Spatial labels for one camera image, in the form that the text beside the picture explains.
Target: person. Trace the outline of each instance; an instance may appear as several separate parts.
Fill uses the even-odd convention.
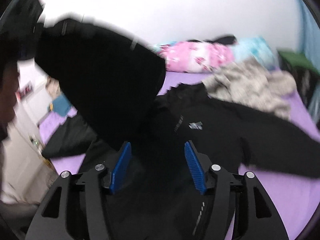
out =
[[[15,117],[14,106],[17,103],[15,92],[19,88],[18,51],[16,41],[9,41],[0,37],[0,192],[4,165],[2,141],[8,138],[7,124],[12,122]],[[37,208],[37,204],[7,204],[0,200],[0,227],[7,226],[19,240],[24,239],[25,231],[30,225]]]

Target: blue pillow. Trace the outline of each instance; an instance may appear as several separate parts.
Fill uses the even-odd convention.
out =
[[[63,94],[61,94],[55,100],[52,101],[52,106],[52,111],[58,113],[62,117],[65,117],[72,107],[69,100]]]
[[[161,44],[154,44],[154,45],[151,45],[150,48],[154,53],[160,54],[164,47],[170,47],[175,45],[176,43],[177,43],[176,41],[170,41],[170,42],[161,43]]]
[[[230,48],[237,63],[253,56],[266,69],[275,68],[275,56],[262,37],[239,39],[238,44],[231,45]]]

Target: black clothing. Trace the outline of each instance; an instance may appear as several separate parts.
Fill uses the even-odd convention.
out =
[[[202,83],[182,84],[156,101],[177,120],[183,116],[186,128],[189,123],[202,122],[202,130],[190,129],[190,138],[199,152],[226,165],[230,172],[231,165],[242,161],[264,170],[320,178],[320,143],[286,120],[208,98]]]
[[[117,153],[104,140],[97,138],[90,144],[90,147],[85,152],[84,160],[79,169],[79,173],[86,172],[97,164],[106,161],[106,157]]]
[[[7,124],[0,123],[0,142],[8,137]]]
[[[184,157],[189,130],[176,133],[176,124],[169,111],[160,111],[146,127],[146,138],[131,141],[133,156],[124,185],[116,195],[107,196],[106,209],[118,239],[191,239],[202,202],[207,204],[209,197],[195,189]],[[110,152],[91,155],[92,165],[87,162],[80,172],[109,156]],[[226,167],[237,173],[232,161]],[[228,225],[234,209],[232,194]]]
[[[165,78],[164,59],[150,50],[71,19],[43,30],[35,62],[114,149],[135,134]]]
[[[201,42],[201,41],[198,41],[198,40],[188,40],[188,41]],[[222,45],[232,45],[236,41],[237,41],[237,38],[234,35],[222,36],[220,38],[216,38],[216,39],[213,39],[213,40],[204,40],[204,42],[207,42],[207,43],[211,43],[211,44],[219,43],[219,44],[222,44]]]
[[[73,118],[68,117],[51,136],[42,151],[42,156],[50,159],[85,153],[97,137],[80,114]]]

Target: purple bed sheet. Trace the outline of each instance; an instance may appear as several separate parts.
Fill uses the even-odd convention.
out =
[[[207,75],[208,74],[167,72],[164,85],[159,95],[165,94],[170,87],[176,87],[179,83],[199,83]],[[320,142],[319,132],[312,122],[298,93],[293,93],[285,97],[285,99],[292,107],[292,122],[305,131],[310,137]],[[75,114],[75,109],[71,109],[68,113],[69,116]],[[50,136],[65,120],[66,117],[61,117],[54,112],[49,114],[39,126],[40,135],[44,143],[48,142]],[[65,170],[76,174],[83,159],[84,155],[79,155],[53,159],[52,163],[59,174]],[[239,174],[244,174],[249,170],[256,174],[265,187],[282,218],[289,239],[294,240],[305,228],[320,203],[320,179],[308,179],[296,175],[260,171],[259,169],[249,169],[243,165],[239,167]],[[231,240],[232,230],[233,222],[230,225],[226,240]]]

